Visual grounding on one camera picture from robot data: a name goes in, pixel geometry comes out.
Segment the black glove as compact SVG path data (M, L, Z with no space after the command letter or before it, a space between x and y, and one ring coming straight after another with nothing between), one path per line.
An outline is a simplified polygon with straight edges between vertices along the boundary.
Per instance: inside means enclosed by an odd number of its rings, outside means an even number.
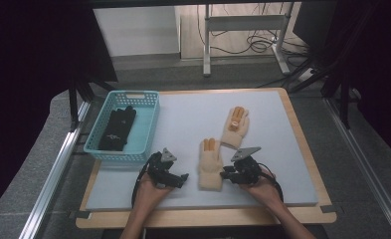
M107 126L98 143L100 150L123 151L136 117L133 106L110 113Z

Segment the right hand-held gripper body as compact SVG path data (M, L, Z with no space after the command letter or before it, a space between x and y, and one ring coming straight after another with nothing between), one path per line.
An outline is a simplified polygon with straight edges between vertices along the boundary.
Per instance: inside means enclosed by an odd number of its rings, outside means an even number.
M234 163L235 172L230 174L232 183L237 184L255 184L258 182L262 170L258 163L252 158L252 154L261 148L245 147L236 150L231 161Z

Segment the aluminium rail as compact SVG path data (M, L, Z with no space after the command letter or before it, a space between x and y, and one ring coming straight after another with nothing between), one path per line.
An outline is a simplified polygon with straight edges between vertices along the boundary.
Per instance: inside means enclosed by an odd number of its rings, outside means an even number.
M339 118L340 110L336 104L329 99L323 99L323 102L391 227L391 195L384 188L352 131Z
M53 196L55 195L59 182L62 179L70 156L72 155L74 146L81 133L83 122L87 117L90 107L90 103L82 103L79 107L76 128L73 131L69 131L67 133L56 160L52 165L48 177L18 239L35 239L36 235L38 234L45 214L49 208Z

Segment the white cabinet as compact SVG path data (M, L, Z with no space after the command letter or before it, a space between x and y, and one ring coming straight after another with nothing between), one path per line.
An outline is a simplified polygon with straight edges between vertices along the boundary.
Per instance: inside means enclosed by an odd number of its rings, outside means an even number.
M180 17L173 6L94 9L112 57L177 54Z

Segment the white metal stand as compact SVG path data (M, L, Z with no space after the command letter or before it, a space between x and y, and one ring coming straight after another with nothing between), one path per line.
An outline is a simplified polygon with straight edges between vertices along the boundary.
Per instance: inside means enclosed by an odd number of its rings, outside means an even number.
M292 16L294 3L281 15L251 15L251 16L211 16L210 5L205 6L204 17L204 52L203 76L211 75L210 33L214 31L277 31L279 35L272 42L272 50L284 75L290 73L284 58L282 45Z

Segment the white power strip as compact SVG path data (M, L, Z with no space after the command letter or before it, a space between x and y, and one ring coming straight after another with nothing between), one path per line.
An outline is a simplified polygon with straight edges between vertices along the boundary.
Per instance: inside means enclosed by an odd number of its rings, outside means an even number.
M308 68L297 79L300 82L304 82L307 79L309 79L310 77L312 77L314 75L314 73L315 73L315 70L313 68Z

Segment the person's right hand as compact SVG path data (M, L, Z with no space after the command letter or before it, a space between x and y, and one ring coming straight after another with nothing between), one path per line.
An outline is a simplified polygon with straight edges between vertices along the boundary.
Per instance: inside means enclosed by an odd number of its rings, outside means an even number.
M260 204L269 209L283 205L278 190L269 180L269 177L273 177L274 175L264 168L263 173L266 177L261 177L257 183L240 184L240 187L253 196Z

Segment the person's left hand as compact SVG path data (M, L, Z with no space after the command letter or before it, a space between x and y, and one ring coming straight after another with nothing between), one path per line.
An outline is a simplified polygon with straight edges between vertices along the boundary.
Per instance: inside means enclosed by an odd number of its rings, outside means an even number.
M147 173L139 181L134 206L155 208L171 191L173 187L158 188Z

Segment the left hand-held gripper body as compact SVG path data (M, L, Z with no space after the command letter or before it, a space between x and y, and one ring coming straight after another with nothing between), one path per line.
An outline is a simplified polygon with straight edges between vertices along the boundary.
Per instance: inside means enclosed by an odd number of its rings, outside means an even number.
M165 183L172 181L169 169L175 160L176 157L166 147L149 157L147 172L156 187L166 187Z

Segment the white foam mat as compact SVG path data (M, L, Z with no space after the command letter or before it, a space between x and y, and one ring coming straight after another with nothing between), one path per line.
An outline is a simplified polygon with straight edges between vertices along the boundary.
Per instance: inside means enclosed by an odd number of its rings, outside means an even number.
M159 102L151 150L168 148L177 157L171 172L189 175L182 187L162 200L162 208L236 208L257 204L228 180L219 191L198 186L200 142L221 137L230 109L237 106L249 111L250 125L242 146L260 148L253 159L277 176L284 203L311 206L318 202L280 91L162 95Z

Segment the teal plastic basket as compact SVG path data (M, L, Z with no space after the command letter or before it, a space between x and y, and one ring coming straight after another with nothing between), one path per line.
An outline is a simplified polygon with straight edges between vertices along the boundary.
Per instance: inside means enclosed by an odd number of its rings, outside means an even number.
M98 143L110 113L133 106L136 117L123 151L100 150ZM86 153L100 160L144 163L150 156L159 114L159 93L156 91L111 91L108 93L84 147Z

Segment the beige knit glove orange fingers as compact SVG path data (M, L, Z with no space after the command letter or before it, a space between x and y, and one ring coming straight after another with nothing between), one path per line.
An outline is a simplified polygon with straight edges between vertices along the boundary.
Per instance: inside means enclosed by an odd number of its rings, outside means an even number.
M248 114L249 111L243 107L230 109L221 137L223 144L232 148L241 146L250 124Z
M204 190L220 191L223 185L222 171L223 160L220 155L220 142L215 138L204 138L200 143L199 187Z

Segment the black stand legs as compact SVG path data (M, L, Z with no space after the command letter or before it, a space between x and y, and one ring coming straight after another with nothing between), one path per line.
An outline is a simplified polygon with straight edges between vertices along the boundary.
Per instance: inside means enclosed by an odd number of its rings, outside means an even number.
M293 73L306 67L317 72L301 83L288 86L290 93L324 80L320 90L324 98L339 95L339 119L349 128L349 58L353 55L367 21L368 9L346 9L349 0L309 0L300 4L294 32L309 46L309 57Z
M115 91L115 87L111 86L110 84L88 75L84 75L83 77L72 77L69 81L69 100L71 115L70 131L75 131L79 125L79 109L77 95L80 95L81 99L86 103L90 103L95 97L95 93L91 88L90 83L94 83L108 92Z

